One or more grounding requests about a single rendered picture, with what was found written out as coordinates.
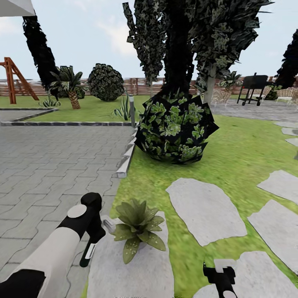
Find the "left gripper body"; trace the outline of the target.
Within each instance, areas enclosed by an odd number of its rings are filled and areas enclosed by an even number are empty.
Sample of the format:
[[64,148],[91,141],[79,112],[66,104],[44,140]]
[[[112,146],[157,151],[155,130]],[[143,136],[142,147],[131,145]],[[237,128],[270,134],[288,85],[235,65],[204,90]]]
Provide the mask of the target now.
[[95,243],[97,243],[99,239],[106,235],[106,231],[101,226],[101,218],[99,218],[99,220],[95,223],[89,224],[86,228],[86,231]]

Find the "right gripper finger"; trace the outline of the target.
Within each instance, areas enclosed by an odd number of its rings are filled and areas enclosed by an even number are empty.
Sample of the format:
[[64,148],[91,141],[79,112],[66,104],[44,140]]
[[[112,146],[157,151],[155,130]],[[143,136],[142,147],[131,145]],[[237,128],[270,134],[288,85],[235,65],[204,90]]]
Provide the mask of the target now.
[[206,275],[206,277],[208,277],[208,276],[207,276],[206,269],[212,269],[212,268],[211,268],[211,267],[207,267],[206,264],[203,263],[203,273],[204,273],[204,275]]

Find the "insectifuge atomizer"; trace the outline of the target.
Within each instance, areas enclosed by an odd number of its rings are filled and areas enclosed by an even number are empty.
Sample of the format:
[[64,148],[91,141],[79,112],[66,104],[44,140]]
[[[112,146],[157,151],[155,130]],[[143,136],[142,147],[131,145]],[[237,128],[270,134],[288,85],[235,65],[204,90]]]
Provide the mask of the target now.
[[82,258],[80,260],[80,266],[81,267],[86,267],[88,266],[88,263],[92,257],[92,253],[94,249],[96,248],[96,243],[93,241],[93,239],[90,237],[86,249],[82,255]]

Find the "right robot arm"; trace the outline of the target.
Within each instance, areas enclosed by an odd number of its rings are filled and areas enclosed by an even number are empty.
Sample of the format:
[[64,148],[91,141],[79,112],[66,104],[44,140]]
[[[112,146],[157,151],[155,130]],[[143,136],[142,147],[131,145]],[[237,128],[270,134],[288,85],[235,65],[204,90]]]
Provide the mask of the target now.
[[203,273],[211,284],[215,284],[219,297],[237,298],[232,284],[235,284],[234,271],[231,267],[236,266],[233,259],[214,259],[215,268],[207,267],[203,263]]

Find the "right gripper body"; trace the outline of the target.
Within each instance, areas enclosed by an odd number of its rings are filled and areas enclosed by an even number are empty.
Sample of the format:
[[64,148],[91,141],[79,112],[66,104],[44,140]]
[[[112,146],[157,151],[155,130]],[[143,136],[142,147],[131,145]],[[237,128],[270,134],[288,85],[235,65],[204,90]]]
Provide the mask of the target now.
[[230,284],[235,284],[234,279],[234,271],[231,268],[223,267],[223,273],[217,273],[215,268],[206,269],[208,281],[211,284],[215,284],[217,287],[217,283],[221,280],[225,280]]

